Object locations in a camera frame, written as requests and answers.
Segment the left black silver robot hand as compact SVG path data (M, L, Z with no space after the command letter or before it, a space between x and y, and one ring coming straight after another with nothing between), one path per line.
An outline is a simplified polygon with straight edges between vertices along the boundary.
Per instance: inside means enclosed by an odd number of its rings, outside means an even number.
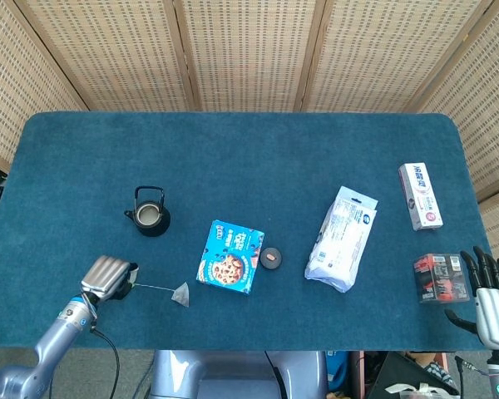
M133 288L139 266L102 255L81 281L82 293L95 306L107 300L122 300Z

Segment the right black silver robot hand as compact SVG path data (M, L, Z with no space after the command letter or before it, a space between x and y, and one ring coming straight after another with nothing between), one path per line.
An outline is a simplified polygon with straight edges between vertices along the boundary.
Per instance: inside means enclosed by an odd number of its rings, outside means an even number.
M464 320L451 309L444 313L454 326L476 335L485 348L499 351L499 259L478 246L473 252L462 251L460 255L467 266L476 320Z

